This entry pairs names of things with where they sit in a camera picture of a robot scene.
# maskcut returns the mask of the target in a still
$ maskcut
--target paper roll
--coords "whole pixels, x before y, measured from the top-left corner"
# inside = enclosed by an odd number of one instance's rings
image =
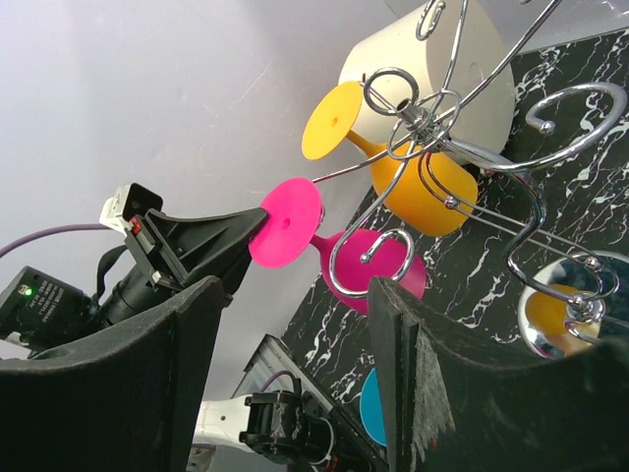
[[[415,37],[417,22],[424,6],[385,29],[359,42],[350,52],[339,77],[339,84],[360,81],[382,67],[398,67],[412,74],[421,96],[439,89],[448,67],[454,34],[461,13],[462,0],[447,0],[438,26],[425,41]],[[463,29],[457,66],[450,89],[465,96],[505,56],[506,48],[493,23],[477,0],[471,0]],[[410,96],[408,86],[396,77],[374,82],[374,88],[392,103]],[[453,104],[446,97],[440,111]],[[511,129],[515,108],[515,90],[511,68],[507,67],[493,83],[462,111],[452,136],[501,152]],[[363,103],[353,130],[373,143],[384,143],[397,118],[384,117]]]

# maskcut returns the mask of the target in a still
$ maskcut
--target metal rack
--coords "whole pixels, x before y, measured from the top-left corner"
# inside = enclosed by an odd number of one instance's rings
[[[521,0],[520,3],[525,4],[529,3],[529,1],[530,0]],[[376,211],[376,209],[385,201],[387,196],[397,185],[411,159],[417,158],[419,163],[418,171],[421,181],[429,192],[434,197],[439,199],[447,208],[459,211],[476,221],[513,235],[513,239],[507,243],[504,253],[504,261],[508,269],[526,286],[567,303],[568,309],[564,324],[568,332],[589,343],[596,343],[599,340],[582,332],[578,329],[578,325],[599,323],[603,317],[612,323],[627,325],[627,323],[623,320],[612,317],[609,313],[607,313],[605,308],[604,299],[613,294],[619,287],[620,282],[616,271],[604,260],[598,257],[597,254],[587,248],[541,230],[546,220],[546,200],[542,188],[529,174],[532,170],[549,167],[562,162],[565,159],[578,154],[584,149],[591,147],[603,138],[624,113],[627,105],[627,94],[625,90],[614,84],[607,83],[581,84],[560,90],[538,102],[527,113],[526,122],[533,128],[537,129],[542,135],[552,134],[555,131],[556,126],[552,121],[540,119],[538,114],[540,111],[550,107],[551,105],[557,104],[568,95],[583,92],[602,92],[611,96],[613,99],[613,106],[607,116],[594,130],[577,139],[562,150],[534,160],[513,163],[502,155],[496,154],[483,147],[478,147],[473,144],[454,139],[449,135],[449,132],[456,122],[461,110],[468,103],[474,100],[475,97],[477,97],[479,93],[481,93],[504,70],[504,68],[507,67],[526,42],[540,28],[550,14],[559,6],[561,1],[562,0],[551,0],[526,33],[499,62],[492,73],[465,97],[462,97],[457,91],[449,89],[449,86],[459,55],[462,32],[469,7],[469,0],[463,0],[462,2],[461,13],[454,35],[454,43],[448,68],[439,91],[428,96],[421,97],[417,81],[411,74],[399,68],[380,69],[362,83],[365,101],[373,111],[384,116],[395,116],[398,118],[390,133],[386,151],[379,153],[361,164],[334,172],[324,177],[315,179],[314,181],[320,182],[352,172],[362,167],[371,165],[387,155],[393,159],[399,160],[400,165],[386,189],[370,205],[370,207],[361,214],[357,221],[348,228],[343,237],[334,247],[330,258],[329,268],[332,283],[337,290],[344,295],[353,298],[362,298],[367,296],[367,291],[349,290],[340,283],[335,271],[338,254],[352,234],[354,234],[370,217],[370,215],[372,215],[372,213]],[[445,8],[446,0],[428,0],[417,23],[416,38],[418,41],[428,40],[435,29],[439,27],[439,19]],[[374,86],[374,82],[377,79],[385,76],[396,76],[405,81],[411,90],[411,96],[397,105],[390,103],[384,96],[378,93],[377,87]],[[437,108],[446,96],[452,97],[455,104],[451,108],[437,115]],[[396,141],[395,136],[402,126],[404,126],[407,133],[402,139]],[[407,143],[410,144],[406,155],[395,153],[395,150]],[[489,208],[475,205],[473,202],[467,202],[459,196],[454,195],[438,181],[432,171],[430,159],[431,154],[434,151],[443,151],[450,156],[457,157],[459,159],[462,158],[465,161],[480,167],[484,171],[502,174],[513,180],[526,192],[531,203],[531,216],[527,221],[518,221]],[[435,186],[447,197],[442,197],[432,187],[432,185],[429,184],[428,178],[430,178]],[[466,211],[462,207],[471,207],[474,212]],[[543,243],[538,239],[535,239],[534,237],[537,234],[544,236],[544,238],[550,242]],[[397,273],[395,273],[392,277],[393,280],[398,281],[409,270],[415,252],[413,239],[405,230],[396,228],[384,232],[374,245],[364,255],[362,255],[361,260],[364,263],[368,262],[385,240],[394,237],[402,237],[407,246],[406,260]],[[594,293],[566,293],[550,286],[550,284],[542,283],[536,280],[533,276],[527,273],[516,258],[518,251],[527,243],[538,245],[547,251],[551,251],[561,256],[562,258],[566,258],[576,264],[584,266],[590,277],[596,281],[598,290]],[[557,249],[554,245],[563,245],[567,248],[575,248],[576,252],[565,252]]]

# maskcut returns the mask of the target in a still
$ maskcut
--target marble table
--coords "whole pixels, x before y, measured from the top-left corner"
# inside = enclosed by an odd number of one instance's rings
[[[519,56],[512,64],[517,107],[504,155],[529,160],[559,150],[600,121],[609,110],[607,97],[577,95],[541,116],[557,124],[554,135],[543,138],[526,125],[527,110],[548,94],[583,82],[629,85],[629,30]],[[629,121],[627,114],[596,146],[548,170],[535,172],[548,199],[544,227],[592,250],[629,253],[626,237],[629,204]],[[524,220],[530,206],[520,189],[501,176],[480,177],[480,203]],[[357,215],[373,202],[370,191]],[[367,223],[385,230],[404,224],[381,207]],[[486,333],[496,343],[527,350],[516,320],[523,285],[504,265],[508,234],[467,221],[455,233],[430,238],[413,229],[417,254],[427,266],[424,301],[436,311],[470,329]],[[520,253],[530,273],[557,256],[531,244]],[[290,322],[283,341],[297,363],[360,424],[363,383],[373,367],[368,320],[332,296],[319,277]]]

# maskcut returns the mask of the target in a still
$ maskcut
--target purple cable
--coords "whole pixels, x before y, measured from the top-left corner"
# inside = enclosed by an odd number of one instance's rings
[[[293,379],[293,381],[296,379],[295,375],[290,371],[278,371],[275,374],[273,374],[271,377],[269,377],[268,381],[266,381],[260,387],[259,389],[260,393],[264,393],[271,386],[271,384],[273,384],[277,379],[279,379],[282,376],[289,376],[291,379]]]
[[[13,243],[8,244],[4,248],[0,248],[0,259],[4,258],[11,251],[14,251],[24,244],[31,243],[32,241],[36,241],[37,239],[45,238],[47,236],[52,236],[54,234],[60,233],[69,233],[71,231],[93,231],[97,229],[109,229],[107,226],[103,226],[100,223],[87,223],[87,224],[68,224],[66,226],[56,226],[54,228],[42,229],[41,231],[37,231],[35,233],[31,233],[27,236],[24,236]]]

